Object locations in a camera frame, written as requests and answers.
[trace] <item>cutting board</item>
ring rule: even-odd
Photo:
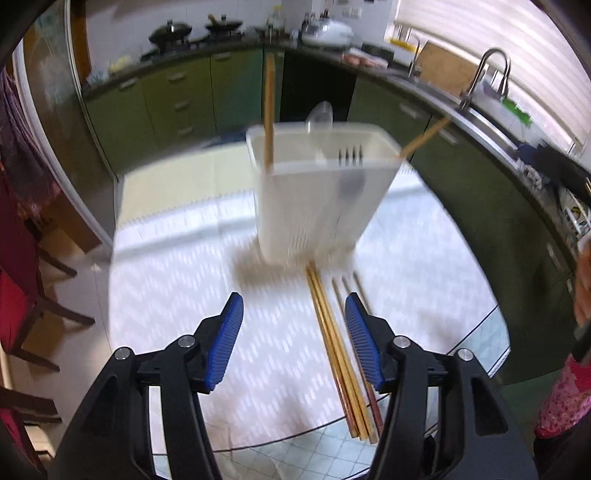
[[[477,65],[460,56],[427,42],[417,58],[421,68],[421,80],[444,90],[455,97],[467,90]]]

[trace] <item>dish rack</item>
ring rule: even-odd
[[[306,262],[353,248],[403,163],[400,146],[369,124],[290,123],[274,132],[269,171],[264,128],[246,133],[264,260]]]

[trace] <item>chair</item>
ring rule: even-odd
[[[32,466],[47,476],[25,430],[25,424],[40,423],[61,423],[53,400],[0,387],[0,430],[3,427],[9,434],[8,437],[4,432],[0,433],[0,458],[26,471],[27,463],[21,458],[25,456]]]
[[[39,249],[18,216],[4,173],[0,171],[0,344],[8,355],[59,372],[53,362],[22,349],[22,343],[45,310],[79,322],[94,318],[73,312],[46,297],[39,272],[39,257],[74,276],[76,271]]]

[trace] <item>metal screw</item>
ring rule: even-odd
[[[457,355],[465,362],[469,362],[474,358],[474,354],[472,353],[472,351],[468,350],[467,348],[460,348],[457,351]]]
[[[189,348],[193,345],[195,345],[195,337],[193,335],[183,335],[178,339],[178,346]]]
[[[408,348],[410,347],[410,340],[403,335],[399,335],[394,338],[394,345],[398,348]]]
[[[127,348],[126,346],[122,346],[122,347],[118,348],[117,350],[115,350],[115,358],[117,360],[125,360],[126,358],[129,358],[130,355],[131,355],[131,350],[129,348]]]

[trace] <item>window blind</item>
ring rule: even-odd
[[[505,50],[511,57],[511,80],[581,143],[588,138],[591,80],[552,20],[530,0],[400,0],[396,23],[477,57],[491,47]],[[501,56],[489,62],[500,70],[504,66]]]

